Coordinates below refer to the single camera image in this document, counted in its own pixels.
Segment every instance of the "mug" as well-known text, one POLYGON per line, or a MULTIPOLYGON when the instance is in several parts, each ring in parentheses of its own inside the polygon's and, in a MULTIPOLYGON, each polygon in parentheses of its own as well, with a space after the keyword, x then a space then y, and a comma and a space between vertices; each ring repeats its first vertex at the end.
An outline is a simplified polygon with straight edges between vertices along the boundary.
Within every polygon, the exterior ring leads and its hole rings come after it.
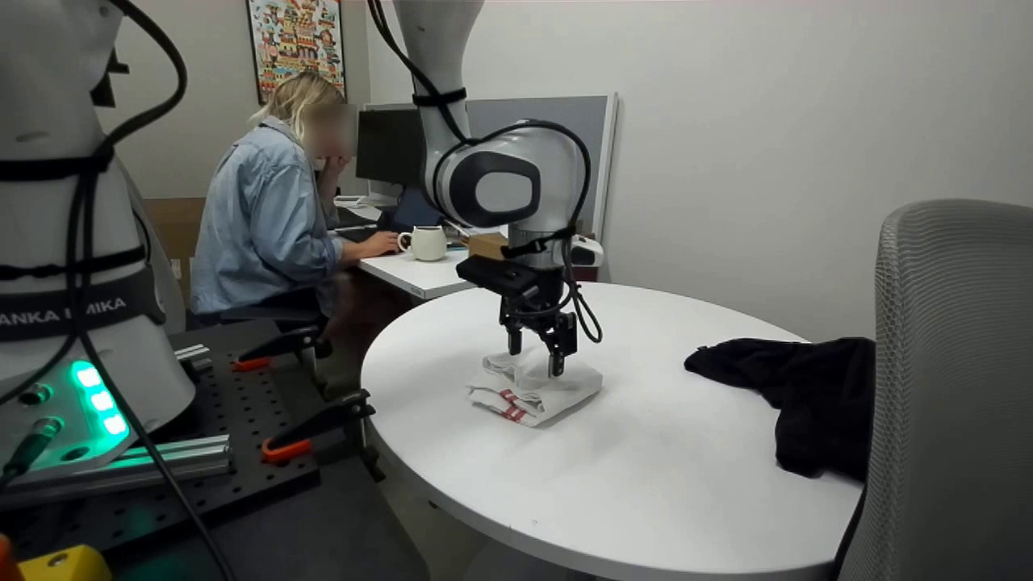
POLYGON ((412 226, 412 233, 396 235, 396 250, 405 250, 412 261, 439 261, 445 257, 445 229, 412 226))

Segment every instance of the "grey chair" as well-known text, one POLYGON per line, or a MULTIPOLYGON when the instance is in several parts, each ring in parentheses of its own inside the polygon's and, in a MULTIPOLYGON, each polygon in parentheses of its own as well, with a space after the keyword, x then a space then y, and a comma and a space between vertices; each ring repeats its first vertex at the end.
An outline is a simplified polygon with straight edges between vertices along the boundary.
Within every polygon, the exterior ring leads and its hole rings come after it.
POLYGON ((888 217, 868 489, 844 555, 844 581, 1033 579, 1031 206, 888 217))

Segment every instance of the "poster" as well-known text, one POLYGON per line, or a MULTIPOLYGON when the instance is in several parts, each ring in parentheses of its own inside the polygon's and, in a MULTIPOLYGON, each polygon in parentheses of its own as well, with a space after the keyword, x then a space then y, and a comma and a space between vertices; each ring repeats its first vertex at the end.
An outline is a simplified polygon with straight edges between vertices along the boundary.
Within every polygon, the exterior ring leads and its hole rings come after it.
POLYGON ((255 49, 259 102, 299 72, 319 72, 345 91, 345 42, 338 0, 246 0, 255 49))

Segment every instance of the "black cloth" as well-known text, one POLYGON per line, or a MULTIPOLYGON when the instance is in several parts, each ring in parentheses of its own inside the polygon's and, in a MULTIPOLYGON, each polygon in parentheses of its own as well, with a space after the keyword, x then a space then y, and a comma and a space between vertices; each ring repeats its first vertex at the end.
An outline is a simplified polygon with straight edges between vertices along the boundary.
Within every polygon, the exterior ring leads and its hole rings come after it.
POLYGON ((868 474, 874 342, 770 342, 733 338, 699 349, 685 368, 733 386, 760 391, 778 408, 774 458, 781 468, 817 479, 868 474))

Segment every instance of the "denim shirt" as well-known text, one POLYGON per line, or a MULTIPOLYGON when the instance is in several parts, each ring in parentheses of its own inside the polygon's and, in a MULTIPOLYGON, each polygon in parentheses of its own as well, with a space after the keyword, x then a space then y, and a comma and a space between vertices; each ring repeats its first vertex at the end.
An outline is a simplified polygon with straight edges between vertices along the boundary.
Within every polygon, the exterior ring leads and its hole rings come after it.
POLYGON ((259 302, 290 286, 330 286, 338 244, 327 233, 310 154, 281 121, 263 121, 222 158, 193 254, 193 313, 259 302))

